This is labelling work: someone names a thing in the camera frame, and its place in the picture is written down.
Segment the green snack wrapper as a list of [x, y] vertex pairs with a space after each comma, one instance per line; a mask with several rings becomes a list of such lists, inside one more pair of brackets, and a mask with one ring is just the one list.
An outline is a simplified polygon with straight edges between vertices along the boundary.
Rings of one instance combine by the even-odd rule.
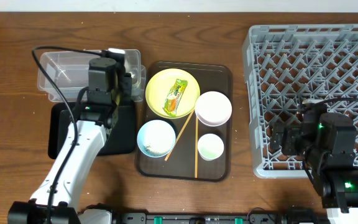
[[187, 85], [187, 80], [181, 80], [177, 78], [171, 89], [168, 91], [167, 97], [164, 102], [163, 110], [169, 116], [177, 116], [177, 108]]

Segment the light blue bowl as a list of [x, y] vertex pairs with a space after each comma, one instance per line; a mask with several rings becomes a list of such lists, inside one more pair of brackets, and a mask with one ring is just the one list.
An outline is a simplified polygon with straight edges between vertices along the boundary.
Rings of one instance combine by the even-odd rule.
[[146, 122], [137, 134], [137, 145], [140, 151], [152, 158], [166, 156], [176, 142], [174, 128], [166, 121], [151, 120]]

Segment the white green cup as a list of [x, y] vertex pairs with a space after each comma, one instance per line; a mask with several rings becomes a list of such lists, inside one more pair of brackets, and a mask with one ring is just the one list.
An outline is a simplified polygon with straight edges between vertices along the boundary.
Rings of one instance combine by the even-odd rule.
[[198, 140], [198, 152], [206, 161], [215, 160], [224, 152], [223, 140], [216, 134], [205, 134]]

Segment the pink white bowl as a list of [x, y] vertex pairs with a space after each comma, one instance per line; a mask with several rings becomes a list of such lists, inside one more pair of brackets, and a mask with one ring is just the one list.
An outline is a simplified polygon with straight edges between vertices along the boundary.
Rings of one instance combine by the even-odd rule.
[[226, 123], [232, 115], [229, 98], [218, 91], [203, 93], [196, 101], [195, 113], [205, 125], [216, 127]]

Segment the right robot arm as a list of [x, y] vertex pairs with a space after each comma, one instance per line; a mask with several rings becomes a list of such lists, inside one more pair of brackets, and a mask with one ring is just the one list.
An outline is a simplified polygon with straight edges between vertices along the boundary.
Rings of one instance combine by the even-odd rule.
[[329, 112], [324, 103], [301, 105], [299, 111], [303, 117], [300, 124], [272, 126], [270, 147], [302, 158], [330, 223], [358, 223], [357, 130], [353, 120]]

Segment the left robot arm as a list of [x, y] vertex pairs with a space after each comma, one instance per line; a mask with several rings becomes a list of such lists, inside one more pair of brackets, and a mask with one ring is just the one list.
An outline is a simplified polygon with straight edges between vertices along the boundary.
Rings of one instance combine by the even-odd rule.
[[70, 124], [60, 152], [28, 202], [14, 202], [8, 223], [116, 223], [114, 211], [102, 204], [78, 212], [81, 191], [96, 156], [119, 119], [119, 107], [131, 101], [131, 75], [126, 53], [110, 48], [93, 53], [88, 86], [67, 106]]

